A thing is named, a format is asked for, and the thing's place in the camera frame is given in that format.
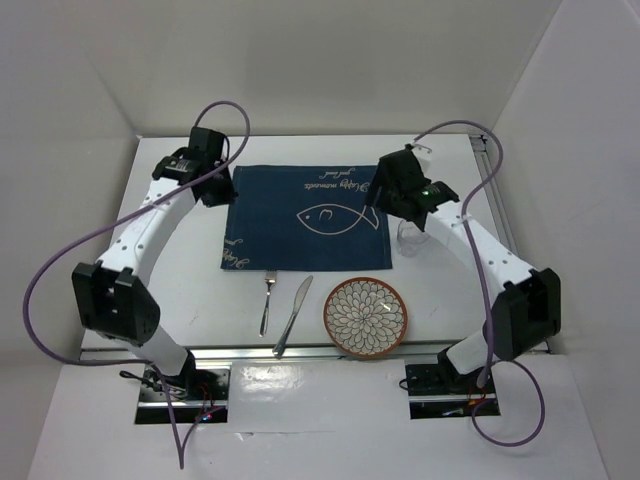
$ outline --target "flower pattern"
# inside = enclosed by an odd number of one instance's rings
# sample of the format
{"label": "flower pattern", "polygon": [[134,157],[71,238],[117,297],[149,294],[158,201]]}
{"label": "flower pattern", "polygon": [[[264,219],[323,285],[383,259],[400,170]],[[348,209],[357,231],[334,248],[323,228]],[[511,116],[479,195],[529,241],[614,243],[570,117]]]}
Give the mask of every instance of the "flower pattern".
{"label": "flower pattern", "polygon": [[406,312],[397,294],[374,279],[338,287],[327,300],[325,325],[343,350],[367,357],[388,353],[406,331]]}

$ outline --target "cable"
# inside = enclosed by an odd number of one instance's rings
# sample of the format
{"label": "cable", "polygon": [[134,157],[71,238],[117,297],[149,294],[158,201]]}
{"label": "cable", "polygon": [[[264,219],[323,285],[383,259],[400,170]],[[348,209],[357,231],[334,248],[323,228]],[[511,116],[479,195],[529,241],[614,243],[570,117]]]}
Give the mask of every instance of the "cable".
{"label": "cable", "polygon": [[544,403],[544,396],[542,395],[540,384],[536,380],[536,377],[533,376],[533,373],[531,373],[531,370],[529,370],[527,367],[525,367],[520,362],[517,362],[515,360],[511,360],[510,362],[507,362],[507,363],[513,363],[514,365],[517,365],[518,367],[520,367],[522,370],[524,370],[524,373],[526,373],[531,379],[531,381],[533,382],[533,386],[535,387],[536,393],[538,394],[538,400],[540,401],[540,420],[538,420],[538,425],[536,426],[536,429],[527,438],[523,440],[519,440],[517,442],[503,442],[501,440],[496,440],[495,438],[492,438],[486,433],[484,433],[480,428],[480,426],[478,425],[478,419],[476,418],[476,414],[478,413],[478,410],[482,408],[483,405],[485,405],[487,402],[493,401],[493,399],[485,400],[484,402],[480,402],[476,404],[475,407],[473,407],[473,410],[471,411],[471,422],[473,423],[473,426],[475,427],[476,431],[487,442],[493,443],[494,445],[498,445],[499,447],[507,447],[507,448],[521,447],[522,445],[526,445],[531,440],[536,438],[540,433],[540,431],[542,430],[542,427],[544,426],[545,418],[547,417],[547,407]]}
{"label": "cable", "polygon": [[62,355],[58,355],[57,353],[55,353],[53,350],[49,349],[44,343],[42,343],[42,341],[38,338],[35,330],[33,329],[33,324],[31,321],[31,297],[33,296],[33,291],[36,288],[36,285],[38,284],[38,282],[40,281],[40,279],[42,278],[42,276],[47,272],[47,270],[49,270],[49,268],[51,268],[51,266],[56,263],[61,257],[63,257],[64,255],[66,255],[67,253],[69,253],[71,250],[79,247],[80,245],[88,242],[89,240],[92,240],[93,238],[102,235],[104,233],[107,233],[111,230],[113,230],[114,228],[116,228],[119,225],[122,225],[123,223],[127,223],[131,220],[133,220],[134,218],[137,218],[141,215],[144,215],[145,213],[147,213],[148,211],[150,211],[151,209],[163,204],[164,202],[166,202],[167,200],[169,200],[170,198],[173,198],[174,196],[178,195],[179,193],[189,189],[189,188],[193,188],[194,186],[205,182],[206,180],[208,180],[209,178],[213,177],[214,175],[218,174],[218,172],[222,171],[223,169],[227,168],[236,158],[238,158],[240,156],[240,154],[244,151],[247,142],[249,141],[249,137],[251,136],[251,123],[249,121],[249,115],[247,114],[247,112],[245,111],[244,108],[242,108],[239,104],[237,104],[236,102],[232,102],[230,100],[221,100],[218,102],[213,102],[210,105],[207,105],[205,107],[205,109],[200,113],[200,115],[198,115],[198,118],[196,120],[196,124],[195,126],[197,126],[200,121],[202,120],[202,118],[204,117],[204,115],[211,110],[214,107],[217,106],[222,106],[222,105],[228,105],[231,107],[234,107],[236,110],[238,110],[240,112],[240,114],[242,115],[242,117],[244,118],[244,122],[245,122],[245,134],[244,137],[242,139],[242,142],[240,143],[240,146],[238,147],[238,149],[235,151],[235,153],[227,158],[227,160],[222,163],[220,166],[218,166],[217,168],[215,168],[214,170],[212,170],[211,172],[207,173],[206,175],[203,175],[202,177],[193,180],[192,182],[186,183],[184,185],[182,185],[179,188],[176,188],[175,190],[173,190],[172,192],[169,192],[168,194],[166,194],[164,197],[159,198],[158,200],[156,200],[155,202],[140,208],[139,210],[136,210],[133,213],[130,213],[129,215],[126,215],[125,217],[105,226],[102,228],[99,228],[91,233],[88,233],[87,235],[79,238],[78,240],[71,242],[69,245],[67,245],[66,247],[62,248],[60,251],[58,251],[57,253],[53,254],[51,256],[51,258],[49,258],[39,269],[38,271],[35,273],[35,275],[33,276],[33,278],[31,279],[31,281],[29,282],[29,285],[27,286],[27,289],[24,293],[24,298],[22,299],[22,320],[24,323],[24,327],[27,330],[27,334],[29,335],[29,338],[31,339],[31,341],[36,345],[36,347],[38,347],[40,349],[40,351],[42,353],[44,353],[45,355],[47,355],[49,358],[52,358],[53,360],[56,360],[60,363],[63,363],[65,365],[73,365],[73,366],[79,366],[79,367],[102,367],[102,366],[113,366],[113,365],[130,365],[130,364],[145,364],[145,365],[150,365],[151,368],[154,369],[154,371],[156,372],[156,374],[158,375],[158,378],[160,379],[161,383],[162,383],[162,388],[164,390],[165,396],[167,398],[167,407],[169,410],[169,419],[171,421],[171,428],[173,430],[173,436],[176,442],[176,448],[178,450],[178,460],[180,462],[180,469],[184,469],[184,449],[186,447],[187,444],[187,439],[189,438],[189,436],[191,435],[191,432],[193,431],[193,429],[196,427],[196,425],[200,422],[201,419],[196,419],[196,422],[191,426],[191,428],[189,429],[189,431],[187,432],[187,435],[185,436],[184,441],[181,443],[180,442],[180,435],[178,433],[178,427],[176,424],[176,417],[175,417],[175,413],[173,411],[173,405],[171,403],[171,393],[169,390],[169,385],[167,384],[164,375],[162,375],[162,372],[160,372],[160,370],[153,364],[151,364],[148,360],[141,360],[141,359],[134,359],[134,360],[108,360],[108,361],[101,361],[101,360],[75,360],[72,358],[66,358],[63,357]]}
{"label": "cable", "polygon": [[[480,280],[480,288],[482,289],[482,301],[484,303],[484,312],[485,312],[485,319],[486,319],[485,325],[486,325],[486,338],[487,338],[487,360],[484,365],[484,368],[480,372],[480,375],[478,375],[478,380],[477,380],[478,388],[484,388],[487,383],[487,379],[489,378],[491,365],[493,364],[493,350],[494,350],[493,316],[491,315],[491,300],[489,299],[489,286],[487,284],[487,278],[484,274],[484,268],[482,266],[480,252],[478,251],[478,245],[476,244],[476,240],[473,237],[473,232],[471,231],[471,227],[469,226],[467,209],[469,208],[469,203],[471,202],[473,197],[480,190],[482,190],[485,187],[485,185],[487,185],[489,182],[491,182],[495,178],[498,171],[502,167],[502,162],[504,160],[504,149],[502,147],[502,143],[500,142],[500,139],[498,139],[498,137],[491,130],[489,130],[484,125],[473,122],[471,120],[449,120],[448,122],[439,123],[438,125],[435,125],[430,129],[426,130],[425,132],[421,133],[420,135],[418,135],[416,138],[413,139],[413,141],[418,142],[423,137],[443,127],[448,127],[449,125],[469,125],[471,127],[477,128],[478,130],[481,130],[482,132],[484,132],[489,138],[491,138],[491,140],[493,140],[493,142],[495,143],[496,148],[498,149],[498,161],[496,162],[495,167],[493,167],[493,170],[489,172],[489,175],[487,175],[487,177],[484,180],[482,180],[473,190],[471,190],[471,192],[469,192],[469,195],[467,195],[466,198],[463,200],[461,214],[460,214],[460,216],[463,219],[462,225],[464,226],[464,231],[467,234],[467,239],[469,240],[469,246],[471,247],[471,253],[473,254],[473,260],[475,262],[476,269],[478,271],[478,279]],[[535,379],[533,374],[524,365],[516,361],[512,361],[512,363],[518,365],[521,369],[525,371],[525,373],[529,376],[529,378],[531,378],[531,381],[533,382],[533,385],[536,388],[536,392],[538,394],[538,399],[540,400],[540,406],[541,406],[540,421],[538,422],[538,426],[536,427],[534,432],[524,440],[521,440],[519,442],[513,442],[513,443],[501,442],[499,440],[495,440],[489,437],[489,435],[484,433],[478,426],[478,423],[475,419],[475,415],[476,415],[476,412],[478,411],[478,408],[483,404],[485,404],[486,401],[477,404],[471,414],[473,426],[475,427],[475,429],[478,431],[478,433],[482,438],[484,438],[485,440],[495,445],[499,445],[501,447],[519,447],[530,442],[540,433],[545,420],[544,397],[542,395],[542,390],[540,389],[540,385],[538,384],[538,381]]]}

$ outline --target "fork handle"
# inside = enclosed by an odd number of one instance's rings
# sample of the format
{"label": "fork handle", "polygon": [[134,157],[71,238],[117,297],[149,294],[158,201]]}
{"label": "fork handle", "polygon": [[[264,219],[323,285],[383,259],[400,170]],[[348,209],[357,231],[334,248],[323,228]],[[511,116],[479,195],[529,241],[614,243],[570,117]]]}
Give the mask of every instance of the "fork handle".
{"label": "fork handle", "polygon": [[267,301],[264,304],[264,312],[262,312],[262,322],[260,323],[260,336],[264,337],[267,333],[269,324],[269,299],[271,298],[271,284],[267,284]]}

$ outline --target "purple cable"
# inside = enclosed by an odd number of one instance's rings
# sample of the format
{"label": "purple cable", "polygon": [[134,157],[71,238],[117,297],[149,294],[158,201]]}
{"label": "purple cable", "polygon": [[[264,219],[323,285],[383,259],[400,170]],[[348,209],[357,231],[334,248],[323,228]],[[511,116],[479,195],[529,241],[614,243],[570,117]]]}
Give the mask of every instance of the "purple cable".
{"label": "purple cable", "polygon": [[[491,371],[491,365],[493,363],[493,350],[494,350],[493,316],[491,315],[491,300],[489,299],[489,286],[487,284],[487,278],[485,276],[484,268],[482,266],[482,260],[480,258],[480,252],[478,251],[478,245],[476,244],[476,240],[473,236],[473,232],[471,231],[471,227],[469,226],[469,222],[467,220],[467,210],[469,208],[469,203],[471,202],[473,197],[480,190],[482,190],[485,187],[485,185],[487,185],[489,182],[491,182],[495,178],[498,171],[502,167],[502,161],[504,160],[504,149],[502,148],[502,143],[500,142],[500,139],[498,139],[498,137],[491,130],[489,130],[484,125],[473,122],[471,120],[449,120],[448,122],[439,123],[438,125],[435,125],[430,129],[428,129],[427,131],[418,135],[416,138],[413,139],[413,141],[414,143],[418,142],[423,137],[443,127],[448,127],[449,125],[469,125],[471,127],[477,128],[478,130],[481,130],[482,132],[487,134],[487,136],[491,138],[491,140],[493,140],[493,142],[495,143],[498,149],[498,161],[496,162],[495,167],[493,168],[493,170],[491,170],[489,175],[487,175],[487,177],[484,180],[482,180],[473,190],[471,190],[471,192],[469,192],[469,195],[467,195],[462,202],[462,209],[461,209],[462,225],[464,227],[465,233],[467,234],[467,239],[469,240],[469,246],[471,247],[471,253],[473,254],[473,260],[474,260],[474,263],[476,264],[476,269],[478,271],[478,279],[480,280],[480,288],[482,290],[482,300],[484,303],[484,313],[485,313],[485,319],[486,319],[485,325],[486,325],[486,339],[487,339],[487,361],[484,365],[484,368],[480,372],[480,375],[478,375],[478,380],[477,380],[478,388],[484,388],[484,386],[487,383],[487,379],[489,378],[489,372]],[[525,371],[527,375],[529,375],[529,378],[531,378],[531,381],[533,382],[533,385],[536,388],[536,392],[538,393],[538,398],[540,400],[540,407],[541,407],[540,421],[538,422],[538,426],[536,427],[535,431],[526,439],[521,440],[519,442],[514,442],[514,443],[501,442],[499,440],[495,440],[489,437],[486,433],[484,433],[480,429],[476,421],[476,412],[478,411],[478,408],[486,402],[482,402],[476,405],[476,407],[473,409],[471,413],[471,420],[473,421],[473,426],[476,428],[476,430],[478,431],[480,436],[482,436],[482,438],[484,438],[485,440],[495,445],[499,445],[501,447],[519,447],[521,445],[524,445],[530,442],[542,430],[542,426],[544,425],[544,419],[545,419],[544,397],[542,395],[542,390],[540,389],[540,385],[538,384],[533,374],[524,365],[516,361],[513,361],[512,363],[518,365],[521,369]]]}
{"label": "purple cable", "polygon": [[[209,178],[213,177],[214,175],[216,175],[218,172],[220,172],[223,169],[227,168],[236,158],[238,158],[240,156],[240,154],[243,152],[243,150],[247,146],[247,142],[249,141],[249,137],[251,136],[251,123],[249,122],[249,115],[247,114],[245,109],[242,108],[240,105],[238,105],[236,102],[232,102],[230,100],[220,100],[218,102],[213,102],[212,104],[207,105],[204,108],[204,110],[200,113],[200,115],[198,115],[198,118],[196,119],[196,123],[195,123],[194,126],[198,126],[200,124],[200,121],[202,120],[202,117],[209,110],[211,110],[214,107],[218,107],[218,106],[222,106],[222,105],[228,105],[228,106],[234,107],[236,110],[238,110],[242,114],[242,116],[244,118],[244,122],[245,122],[244,138],[242,139],[242,142],[240,143],[240,146],[238,147],[238,150],[236,150],[236,152],[230,158],[228,158],[222,165],[220,165],[219,167],[215,168],[213,171],[207,173],[206,175],[204,175],[204,176],[202,176],[202,177],[200,177],[200,178],[198,178],[196,180],[193,180],[192,182],[186,183],[186,184],[182,185],[181,187],[176,188],[172,192],[169,192],[164,197],[159,198],[155,202],[153,202],[153,203],[151,203],[151,204],[149,204],[149,205],[147,205],[145,207],[142,207],[142,208],[140,208],[139,210],[136,210],[133,213],[130,213],[129,215],[117,220],[116,222],[114,222],[114,223],[112,223],[110,225],[107,225],[106,227],[102,227],[102,228],[99,228],[98,230],[95,230],[95,231],[93,231],[91,233],[88,233],[84,237],[81,237],[78,240],[76,240],[75,242],[70,243],[69,245],[67,245],[66,247],[64,247],[63,249],[58,251],[57,253],[53,254],[53,256],[51,256],[51,258],[49,258],[49,260],[47,260],[44,263],[44,265],[42,265],[42,267],[40,267],[40,269],[33,276],[33,278],[31,279],[31,282],[29,282],[29,285],[27,286],[27,290],[25,291],[24,298],[22,300],[22,320],[24,322],[24,327],[27,330],[27,334],[29,335],[29,338],[31,338],[31,341],[36,345],[36,347],[38,347],[40,349],[40,351],[42,351],[42,353],[44,353],[48,357],[50,357],[53,360],[56,360],[56,361],[58,361],[60,363],[63,363],[63,364],[66,364],[66,365],[80,366],[80,367],[105,367],[105,366],[112,366],[112,365],[149,364],[150,363],[147,360],[141,360],[141,359],[135,359],[135,360],[109,360],[109,361],[74,360],[74,359],[71,359],[71,358],[66,358],[66,357],[63,357],[61,355],[58,355],[57,353],[55,353],[54,351],[50,350],[44,343],[42,343],[40,341],[40,339],[36,335],[35,330],[33,329],[33,325],[32,325],[32,322],[31,322],[31,312],[30,312],[31,297],[33,296],[33,291],[36,288],[36,285],[38,284],[38,282],[40,281],[42,276],[46,273],[47,270],[49,270],[49,268],[51,268],[51,266],[54,263],[56,263],[65,254],[69,253],[74,248],[79,247],[83,243],[88,242],[89,240],[113,230],[114,228],[116,228],[119,225],[122,225],[123,223],[127,223],[127,222],[133,220],[134,218],[139,217],[140,215],[144,215],[149,210],[153,209],[154,207],[156,207],[158,205],[161,205],[162,203],[166,202],[170,198],[173,198],[174,196],[178,195],[179,193],[187,190],[188,188],[192,188],[192,187],[194,187],[194,186],[206,181],[207,179],[209,179]],[[201,419],[196,419],[196,422],[193,424],[193,426],[191,427],[189,432],[187,432],[187,436],[185,437],[184,443],[181,445],[180,444],[180,436],[178,434],[178,427],[177,427],[177,424],[176,424],[176,418],[175,418],[175,414],[174,414],[174,411],[173,411],[173,405],[171,403],[171,396],[169,395],[169,387],[168,387],[168,385],[167,385],[167,383],[165,381],[164,375],[162,375],[160,370],[153,364],[151,364],[151,367],[158,374],[158,377],[160,378],[160,381],[162,382],[162,388],[163,388],[163,390],[165,392],[165,395],[167,397],[167,407],[168,407],[168,410],[169,410],[169,419],[171,421],[171,428],[173,430],[173,436],[175,438],[176,447],[177,447],[177,450],[178,450],[178,460],[180,462],[180,469],[183,469],[184,468],[184,449],[186,447],[187,439],[189,438],[192,430],[195,428],[195,426],[199,423],[199,421]]]}

